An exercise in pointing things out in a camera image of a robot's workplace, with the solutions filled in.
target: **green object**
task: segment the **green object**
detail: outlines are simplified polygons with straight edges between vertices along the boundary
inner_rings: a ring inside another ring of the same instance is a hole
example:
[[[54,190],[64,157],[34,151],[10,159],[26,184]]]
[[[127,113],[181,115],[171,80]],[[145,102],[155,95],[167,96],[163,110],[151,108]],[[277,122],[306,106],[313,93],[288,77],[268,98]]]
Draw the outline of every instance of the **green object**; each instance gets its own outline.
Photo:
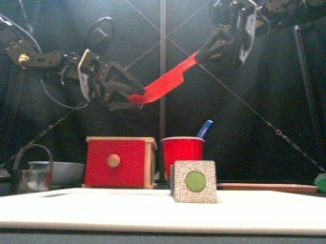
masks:
[[[199,193],[206,187],[205,174],[199,171],[190,172],[186,176],[186,186],[191,192]]]
[[[314,180],[314,185],[321,192],[326,193],[326,173],[321,173],[318,178]]]

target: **red wooden box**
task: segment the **red wooden box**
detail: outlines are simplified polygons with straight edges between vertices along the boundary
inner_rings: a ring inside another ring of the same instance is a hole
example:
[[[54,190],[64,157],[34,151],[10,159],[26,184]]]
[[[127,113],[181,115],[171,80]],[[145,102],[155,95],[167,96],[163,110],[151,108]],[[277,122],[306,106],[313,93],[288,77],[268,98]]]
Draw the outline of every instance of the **red wooden box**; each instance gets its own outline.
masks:
[[[87,137],[87,141],[87,187],[154,187],[154,138]]]

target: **red plastic cup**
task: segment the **red plastic cup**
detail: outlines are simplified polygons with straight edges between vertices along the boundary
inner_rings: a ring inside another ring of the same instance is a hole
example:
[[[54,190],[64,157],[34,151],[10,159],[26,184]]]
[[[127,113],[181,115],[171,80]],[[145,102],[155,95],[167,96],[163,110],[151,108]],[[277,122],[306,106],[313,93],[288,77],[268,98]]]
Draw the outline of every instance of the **red plastic cup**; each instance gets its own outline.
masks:
[[[162,140],[167,177],[171,177],[171,166],[178,160],[202,160],[205,140],[199,137],[174,136]]]

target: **metal pole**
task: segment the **metal pole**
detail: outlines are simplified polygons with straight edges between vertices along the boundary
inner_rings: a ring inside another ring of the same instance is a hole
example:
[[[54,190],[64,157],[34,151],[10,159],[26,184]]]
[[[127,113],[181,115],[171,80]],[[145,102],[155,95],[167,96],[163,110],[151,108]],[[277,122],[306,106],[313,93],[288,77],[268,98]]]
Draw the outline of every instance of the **metal pole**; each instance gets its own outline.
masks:
[[[167,9],[166,0],[161,0],[161,76],[166,73],[166,49],[167,49]],[[165,159],[161,140],[166,137],[166,97],[161,98],[159,103],[159,180],[166,179]]]
[[[305,92],[306,92],[308,103],[309,103],[310,118],[312,118],[312,123],[313,123],[313,138],[314,138],[318,158],[324,162],[325,161],[325,146],[322,143],[322,133],[321,133],[321,127],[320,127],[320,122],[318,122],[316,103],[314,103],[314,98],[313,98],[313,83],[312,83],[312,78],[310,78],[309,64],[308,64],[308,58],[306,58],[301,31],[302,31],[302,27],[296,26],[296,28],[293,29],[293,34],[294,34],[294,41],[296,41],[296,46],[297,46],[300,65],[301,65]]]

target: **silver cup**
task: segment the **silver cup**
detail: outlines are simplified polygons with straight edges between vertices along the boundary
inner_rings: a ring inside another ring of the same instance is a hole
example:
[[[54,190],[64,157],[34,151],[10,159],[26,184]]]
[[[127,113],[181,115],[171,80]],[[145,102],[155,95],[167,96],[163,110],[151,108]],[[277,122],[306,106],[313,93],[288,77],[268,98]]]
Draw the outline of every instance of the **silver cup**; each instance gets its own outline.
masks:
[[[19,164],[20,159],[26,151],[31,148],[42,147],[50,157],[50,167],[46,170],[20,170]],[[52,179],[52,166],[54,166],[54,156],[51,151],[40,144],[31,144],[26,146],[18,153],[15,163],[14,163],[14,174],[12,174],[12,186],[11,193],[38,193],[50,190],[51,179]]]

